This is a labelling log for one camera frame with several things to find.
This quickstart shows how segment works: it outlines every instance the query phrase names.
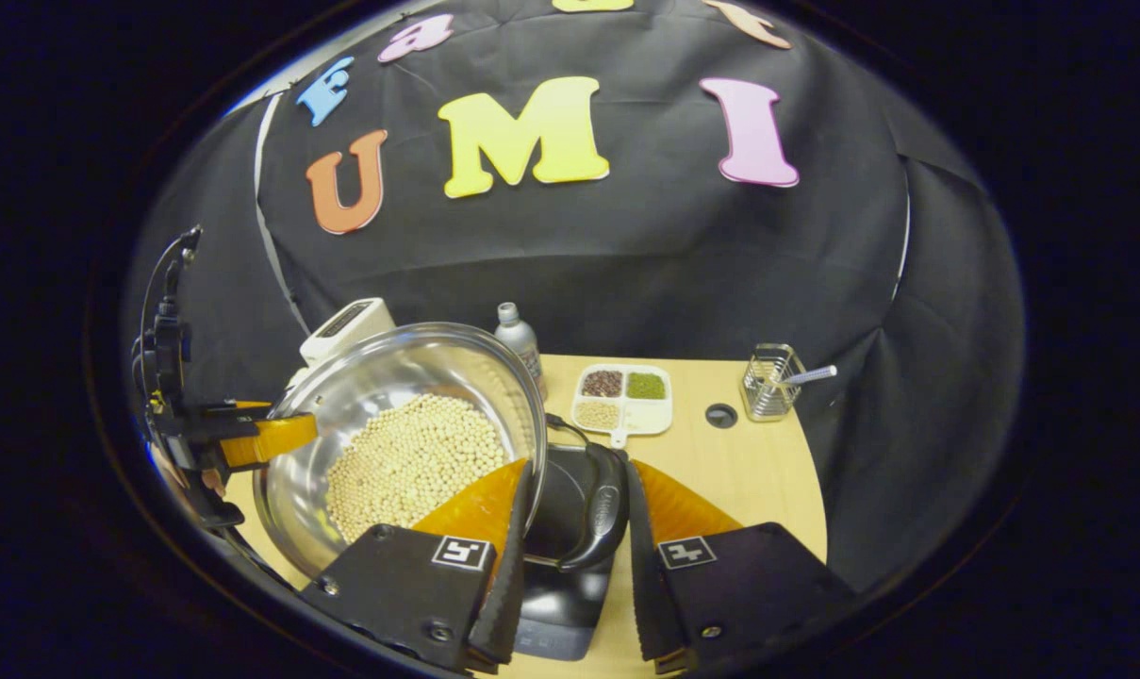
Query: screw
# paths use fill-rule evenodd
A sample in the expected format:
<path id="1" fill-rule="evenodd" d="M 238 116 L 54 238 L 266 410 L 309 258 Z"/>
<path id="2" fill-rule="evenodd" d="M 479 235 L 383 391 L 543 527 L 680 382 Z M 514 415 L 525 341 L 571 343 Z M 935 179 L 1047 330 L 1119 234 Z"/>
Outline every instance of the screw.
<path id="1" fill-rule="evenodd" d="M 446 624 L 440 623 L 440 622 L 433 622 L 431 624 L 431 629 L 427 630 L 427 635 L 432 639 L 435 639 L 437 641 L 439 641 L 440 644 L 443 644 L 445 641 L 451 641 L 453 640 L 453 631 L 451 631 L 451 629 L 448 629 L 448 627 Z"/>

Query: silver bottle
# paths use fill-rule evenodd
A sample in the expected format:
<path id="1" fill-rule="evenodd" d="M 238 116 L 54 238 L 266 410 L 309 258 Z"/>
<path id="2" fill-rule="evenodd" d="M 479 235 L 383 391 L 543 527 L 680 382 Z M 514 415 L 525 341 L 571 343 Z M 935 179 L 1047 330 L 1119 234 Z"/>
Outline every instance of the silver bottle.
<path id="1" fill-rule="evenodd" d="M 548 387 L 544 385 L 544 369 L 540 367 L 540 352 L 536 349 L 536 332 L 527 322 L 519 320 L 519 306 L 514 302 L 498 304 L 498 324 L 495 336 L 527 366 L 540 390 L 540 400 L 548 399 Z"/>

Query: letter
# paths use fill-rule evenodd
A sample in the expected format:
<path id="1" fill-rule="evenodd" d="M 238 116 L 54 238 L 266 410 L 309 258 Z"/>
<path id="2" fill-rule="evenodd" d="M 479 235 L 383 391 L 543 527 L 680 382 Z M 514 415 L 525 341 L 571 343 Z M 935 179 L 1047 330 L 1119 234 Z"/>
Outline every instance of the letter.
<path id="1" fill-rule="evenodd" d="M 430 50 L 430 48 L 437 47 L 440 42 L 448 40 L 448 35 L 453 35 L 453 31 L 448 30 L 448 25 L 451 25 L 451 23 L 453 14 L 440 14 L 430 19 L 423 19 L 414 26 L 406 27 L 401 33 L 390 39 L 390 46 L 381 51 L 376 60 L 384 64 L 385 62 L 401 59 L 401 57 L 409 55 L 409 52 Z"/>
<path id="2" fill-rule="evenodd" d="M 562 13 L 618 13 L 633 6 L 633 0 L 553 0 Z"/>
<path id="3" fill-rule="evenodd" d="M 760 40 L 769 44 L 769 47 L 777 47 L 780 50 L 790 50 L 790 48 L 792 48 L 792 43 L 783 40 L 780 35 L 769 33 L 767 27 L 775 27 L 775 25 L 772 25 L 772 22 L 756 17 L 754 14 L 746 11 L 744 8 L 739 8 L 736 5 L 717 2 L 717 0 L 703 0 L 703 3 L 716 9 L 720 9 L 720 14 L 724 14 L 724 18 L 728 19 L 728 23 L 738 26 L 742 33 L 750 35 L 750 38 Z"/>
<path id="4" fill-rule="evenodd" d="M 595 152 L 591 125 L 591 95 L 598 90 L 592 77 L 547 80 L 536 87 L 519 118 L 510 116 L 489 95 L 463 96 L 439 109 L 453 138 L 453 178 L 445 185 L 449 198 L 484 194 L 494 177 L 482 170 L 482 156 L 502 179 L 518 185 L 540 142 L 540 162 L 532 177 L 545 183 L 586 181 L 608 177 L 608 158 Z"/>
<path id="5" fill-rule="evenodd" d="M 799 183 L 799 172 L 783 158 L 783 145 L 775 129 L 772 104 L 780 96 L 774 90 L 724 77 L 706 77 L 700 87 L 720 100 L 728 128 L 728 155 L 720 161 L 725 178 L 781 188 Z"/>
<path id="6" fill-rule="evenodd" d="M 335 235 L 356 231 L 367 227 L 381 210 L 381 198 L 384 197 L 381 144 L 384 138 L 385 131 L 377 129 L 352 141 L 349 147 L 351 155 L 359 159 L 359 201 L 356 205 L 343 205 L 340 199 L 340 180 L 335 177 L 335 167 L 340 166 L 342 158 L 339 150 L 314 161 L 306 171 L 314 196 L 314 215 L 324 231 Z"/>
<path id="7" fill-rule="evenodd" d="M 337 90 L 337 87 L 347 85 L 347 65 L 356 60 L 355 57 L 343 57 L 335 62 L 335 65 L 327 68 L 327 73 L 319 76 L 314 84 L 307 87 L 306 91 L 298 97 L 298 104 L 306 104 L 314 113 L 310 121 L 312 128 L 318 128 L 323 121 L 327 120 L 331 112 L 347 98 L 347 90 Z"/>

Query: utensil handle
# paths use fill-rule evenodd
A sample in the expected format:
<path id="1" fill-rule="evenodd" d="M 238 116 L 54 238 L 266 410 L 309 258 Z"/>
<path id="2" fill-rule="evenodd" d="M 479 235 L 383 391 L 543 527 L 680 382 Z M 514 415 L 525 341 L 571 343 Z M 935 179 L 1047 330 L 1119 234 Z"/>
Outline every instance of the utensil handle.
<path id="1" fill-rule="evenodd" d="M 792 375 L 784 379 L 784 384 L 792 384 L 792 386 L 798 386 L 806 382 L 816 382 L 819 379 L 825 379 L 828 377 L 833 377 L 837 375 L 837 366 L 828 365 L 825 367 L 819 367 L 819 369 L 811 369 L 808 373 L 801 373 L 799 375 Z"/>
<path id="2" fill-rule="evenodd" d="M 587 443 L 586 455 L 595 464 L 595 484 L 586 500 L 581 539 L 570 554 L 557 559 L 561 572 L 581 571 L 611 556 L 625 540 L 629 525 L 629 477 L 625 460 L 598 443 Z"/>

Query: table surface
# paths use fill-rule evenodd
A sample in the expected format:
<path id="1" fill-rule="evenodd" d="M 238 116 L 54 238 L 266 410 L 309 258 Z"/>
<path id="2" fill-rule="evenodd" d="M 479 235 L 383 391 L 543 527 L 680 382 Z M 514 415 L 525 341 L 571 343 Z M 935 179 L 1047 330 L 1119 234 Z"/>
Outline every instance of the table surface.
<path id="1" fill-rule="evenodd" d="M 646 360 L 565 357 L 545 353 L 543 360 L 548 400 L 545 411 L 570 420 L 570 403 L 581 371 L 591 365 L 651 365 L 665 369 L 671 379 L 674 422 L 659 435 L 629 435 L 625 450 L 671 474 L 742 524 L 775 521 L 792 532 L 812 554 L 825 561 L 825 510 L 821 485 L 804 431 L 795 411 L 772 423 L 746 417 L 739 384 L 744 361 Z M 738 412 L 728 430 L 711 426 L 705 412 L 715 403 L 727 403 Z M 608 435 L 591 434 L 608 444 Z M 551 442 L 580 444 L 564 431 L 549 431 Z M 303 576 L 272 546 L 254 508 L 253 474 L 233 474 L 227 500 L 242 508 L 247 521 L 238 532 L 294 588 L 303 588 Z M 641 660 L 641 646 L 633 613 L 633 562 L 629 538 L 616 554 L 612 580 L 603 613 L 586 658 L 578 662 L 545 660 L 514 654 L 510 665 L 498 668 L 500 677 L 637 678 L 654 677 L 652 662 Z"/>

